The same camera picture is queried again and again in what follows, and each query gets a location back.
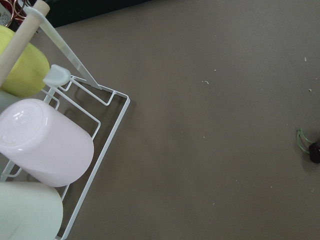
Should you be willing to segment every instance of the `small black object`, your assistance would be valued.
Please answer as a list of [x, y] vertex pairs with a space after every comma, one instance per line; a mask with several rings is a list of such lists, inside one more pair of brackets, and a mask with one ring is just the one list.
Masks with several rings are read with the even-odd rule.
[[314, 142], [309, 146], [310, 160], [320, 164], [320, 142]]

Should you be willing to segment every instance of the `black object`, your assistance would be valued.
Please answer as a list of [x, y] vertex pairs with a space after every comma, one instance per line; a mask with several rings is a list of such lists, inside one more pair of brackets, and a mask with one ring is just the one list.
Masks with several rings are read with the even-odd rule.
[[59, 27], [80, 20], [127, 8], [149, 0], [44, 0], [50, 11], [46, 18]]
[[314, 142], [309, 146], [310, 160], [316, 164], [320, 164], [320, 143]]

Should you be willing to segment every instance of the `white metal rack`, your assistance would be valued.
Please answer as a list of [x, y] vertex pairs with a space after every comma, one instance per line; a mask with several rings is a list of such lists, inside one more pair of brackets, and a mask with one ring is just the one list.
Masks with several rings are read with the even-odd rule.
[[[80, 77], [71, 75], [71, 78], [69, 79], [68, 83], [64, 85], [66, 87], [47, 83], [49, 90], [48, 91], [42, 90], [46, 94], [46, 97], [43, 100], [45, 103], [49, 104], [51, 101], [56, 101], [55, 108], [58, 110], [58, 108], [60, 106], [60, 100], [54, 96], [55, 94], [58, 94], [59, 96], [64, 98], [68, 103], [70, 103], [71, 105], [75, 106], [77, 109], [82, 111], [84, 114], [86, 114], [90, 119], [95, 121], [97, 124], [97, 127], [91, 136], [92, 139], [94, 139], [100, 130], [101, 121], [99, 119], [97, 119], [96, 117], [94, 117], [91, 113], [89, 113], [89, 111], [84, 109], [81, 105], [79, 105], [77, 102], [72, 100], [66, 94], [70, 90], [71, 85], [76, 86], [77, 88], [84, 91], [86, 94], [90, 95], [93, 99], [96, 99], [101, 104], [102, 108], [108, 108], [109, 105], [113, 102], [115, 96], [120, 96], [125, 99], [125, 102], [124, 102], [124, 104], [123, 104], [123, 106], [122, 106], [122, 108], [121, 108], [121, 110], [115, 120], [115, 123], [113, 124], [113, 126], [111, 128], [110, 133], [105, 136], [105, 142], [104, 142], [103, 148], [98, 153], [98, 158], [97, 158], [92, 170], [90, 170], [89, 177], [85, 183], [85, 186], [81, 192], [81, 195], [77, 201], [77, 204], [72, 212], [72, 215], [67, 222], [67, 225], [66, 225], [66, 228], [65, 228], [63, 234], [61, 236], [55, 237], [55, 240], [65, 240], [70, 233], [70, 230], [74, 224], [74, 221], [75, 221], [77, 214], [80, 210], [80, 207], [86, 197], [86, 194], [92, 184], [92, 181], [97, 173], [97, 170], [98, 170], [98, 168], [99, 168], [99, 166], [100, 166], [100, 164], [101, 164], [101, 162], [107, 152], [107, 149], [108, 149], [108, 147], [109, 147], [109, 145], [115, 135], [115, 132], [116, 132], [128, 106], [129, 106], [130, 98], [124, 93], [121, 93], [121, 92], [116, 91], [114, 89], [111, 89], [111, 88], [108, 88], [108, 87], [105, 87], [103, 85], [98, 84], [95, 81], [95, 79], [92, 77], [92, 75], [89, 73], [89, 71], [85, 68], [85, 66], [78, 59], [78, 57], [74, 54], [74, 52], [66, 44], [66, 42], [63, 40], [63, 38], [58, 34], [58, 32], [53, 28], [53, 26], [47, 21], [47, 19], [44, 17], [44, 15], [32, 7], [28, 7], [26, 9], [26, 12], [28, 15], [34, 15], [41, 20], [41, 24], [40, 24], [41, 29], [53, 41], [53, 43], [59, 48], [59, 50], [67, 57], [67, 59], [73, 64], [73, 66], [79, 71], [79, 73], [84, 77], [84, 78], [80, 78]], [[89, 85], [89, 86], [94, 87], [96, 89], [99, 89], [101, 91], [109, 92], [110, 93], [109, 99], [107, 101], [102, 100], [100, 97], [98, 97], [97, 95], [92, 93], [92, 91], [88, 90], [84, 85]], [[11, 174], [14, 166], [15, 166], [15, 164], [12, 161], [9, 161], [7, 163], [6, 167], [4, 168], [4, 170], [0, 176], [0, 182], [5, 182], [7, 180], [7, 178], [15, 178], [19, 175], [19, 173], [22, 171], [21, 168], [15, 174]], [[62, 200], [65, 198], [68, 189], [69, 189], [69, 185], [65, 187], [64, 192], [61, 195]]]

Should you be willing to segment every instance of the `white cup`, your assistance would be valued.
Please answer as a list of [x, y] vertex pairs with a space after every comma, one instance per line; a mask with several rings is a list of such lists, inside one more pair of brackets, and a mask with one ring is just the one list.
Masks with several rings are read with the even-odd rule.
[[51, 187], [73, 183], [94, 154], [90, 135], [38, 99], [20, 100], [0, 114], [0, 152]]
[[53, 240], [63, 205], [53, 187], [41, 182], [0, 182], [0, 240]]

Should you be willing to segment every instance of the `pink cup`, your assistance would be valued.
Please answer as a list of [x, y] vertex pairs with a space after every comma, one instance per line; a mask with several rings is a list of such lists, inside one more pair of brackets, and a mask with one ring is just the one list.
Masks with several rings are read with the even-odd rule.
[[94, 154], [90, 135], [38, 99], [20, 100], [0, 114], [0, 152], [51, 187], [73, 183]]

